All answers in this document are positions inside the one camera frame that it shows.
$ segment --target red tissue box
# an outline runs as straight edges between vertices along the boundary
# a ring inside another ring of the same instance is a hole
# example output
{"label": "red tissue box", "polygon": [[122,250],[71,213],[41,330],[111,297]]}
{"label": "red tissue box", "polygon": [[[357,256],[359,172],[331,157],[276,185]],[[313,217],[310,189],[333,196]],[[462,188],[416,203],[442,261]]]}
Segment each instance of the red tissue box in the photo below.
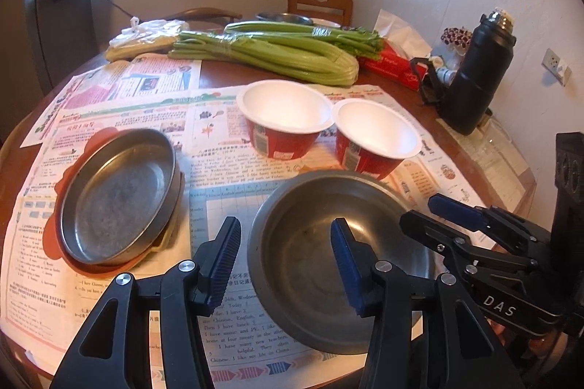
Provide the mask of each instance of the red tissue box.
{"label": "red tissue box", "polygon": [[[381,58],[378,60],[359,58],[359,64],[381,76],[385,76],[404,85],[406,88],[413,89],[414,91],[418,90],[420,86],[419,79],[412,73],[410,62],[407,59],[399,56],[387,42],[385,42],[385,48],[380,55]],[[418,65],[416,68],[420,78],[423,78],[424,74],[426,74],[426,68],[421,65]]]}

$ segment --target celery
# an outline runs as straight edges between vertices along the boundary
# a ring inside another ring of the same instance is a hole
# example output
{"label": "celery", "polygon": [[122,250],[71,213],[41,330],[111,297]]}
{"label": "celery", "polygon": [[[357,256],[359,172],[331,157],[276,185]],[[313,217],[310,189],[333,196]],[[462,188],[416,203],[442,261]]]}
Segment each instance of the celery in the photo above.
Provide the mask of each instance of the celery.
{"label": "celery", "polygon": [[358,63],[338,47],[313,37],[265,32],[213,34],[183,31],[169,53],[176,59],[239,61],[329,86],[350,86]]}
{"label": "celery", "polygon": [[385,41],[376,31],[365,28],[326,28],[285,22],[237,22],[227,25],[225,33],[270,32],[288,37],[309,37],[332,43],[347,53],[359,57],[379,59]]}

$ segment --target metal pan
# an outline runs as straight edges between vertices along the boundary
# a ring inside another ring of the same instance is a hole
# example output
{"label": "metal pan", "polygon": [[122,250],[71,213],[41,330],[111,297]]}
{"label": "metal pan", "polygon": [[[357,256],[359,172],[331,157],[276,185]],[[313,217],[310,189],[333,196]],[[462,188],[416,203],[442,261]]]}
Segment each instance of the metal pan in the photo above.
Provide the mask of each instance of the metal pan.
{"label": "metal pan", "polygon": [[256,18],[264,22],[286,22],[297,23],[300,25],[314,25],[312,19],[296,14],[271,14],[269,12],[262,12],[257,14]]}
{"label": "metal pan", "polygon": [[76,261],[119,265],[152,245],[180,191],[172,144],[151,129],[115,135],[83,163],[58,213],[62,243]]}
{"label": "metal pan", "polygon": [[[357,240],[410,275],[434,276],[431,252],[404,235],[408,210],[398,194],[346,171],[300,174],[280,185],[253,220],[249,274],[273,321],[306,346],[327,353],[366,353],[373,318],[349,305],[331,246],[331,222],[345,217]],[[413,315],[412,324],[420,318]]]}

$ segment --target thermos lid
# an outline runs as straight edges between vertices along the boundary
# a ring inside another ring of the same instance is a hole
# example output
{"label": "thermos lid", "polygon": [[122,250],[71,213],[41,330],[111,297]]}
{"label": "thermos lid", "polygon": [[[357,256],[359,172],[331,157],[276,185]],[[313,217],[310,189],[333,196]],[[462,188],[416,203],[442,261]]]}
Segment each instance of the thermos lid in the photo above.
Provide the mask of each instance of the thermos lid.
{"label": "thermos lid", "polygon": [[513,32],[514,19],[507,12],[505,12],[503,9],[495,9],[487,17],[487,21],[494,23],[495,25],[497,25],[502,30],[504,30],[508,33]]}

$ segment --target black thermos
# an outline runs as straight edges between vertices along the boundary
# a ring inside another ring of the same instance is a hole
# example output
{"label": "black thermos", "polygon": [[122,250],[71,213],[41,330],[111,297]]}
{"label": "black thermos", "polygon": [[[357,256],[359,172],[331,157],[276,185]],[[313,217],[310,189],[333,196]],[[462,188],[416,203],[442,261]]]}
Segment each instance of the black thermos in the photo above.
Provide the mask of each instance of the black thermos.
{"label": "black thermos", "polygon": [[516,38],[512,35],[513,23],[502,11],[494,11],[481,17],[481,24],[472,32],[468,51],[449,88],[437,79],[431,63],[414,58],[416,63],[428,66],[429,79],[433,85],[435,99],[428,100],[427,93],[420,87],[426,103],[436,104],[439,116],[456,132],[470,134],[478,125],[503,75],[513,59]]}

